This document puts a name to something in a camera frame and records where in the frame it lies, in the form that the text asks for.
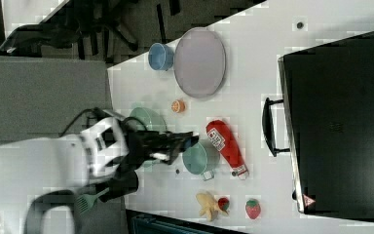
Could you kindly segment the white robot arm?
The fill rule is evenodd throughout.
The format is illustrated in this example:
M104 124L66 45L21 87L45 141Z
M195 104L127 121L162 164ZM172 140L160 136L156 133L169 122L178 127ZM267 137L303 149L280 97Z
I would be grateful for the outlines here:
M170 165L198 141L111 116L79 134L0 145L0 234L79 234L85 187L109 199L131 194L144 162Z

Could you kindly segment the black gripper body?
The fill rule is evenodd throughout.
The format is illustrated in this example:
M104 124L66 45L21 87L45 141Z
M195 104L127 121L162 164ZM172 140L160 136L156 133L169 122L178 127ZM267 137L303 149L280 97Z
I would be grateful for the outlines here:
M159 133L155 131L138 131L125 136L129 153L123 159L124 170L137 170L145 161L155 160L171 165L185 149L189 141L188 133Z

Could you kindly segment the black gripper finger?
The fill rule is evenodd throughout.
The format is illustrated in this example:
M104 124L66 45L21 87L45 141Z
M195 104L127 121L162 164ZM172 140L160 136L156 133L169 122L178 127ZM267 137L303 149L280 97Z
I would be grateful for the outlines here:
M199 136L195 135L193 132L187 133L173 133L166 132L166 136L169 140L174 142L181 142L182 144L195 145L199 142Z

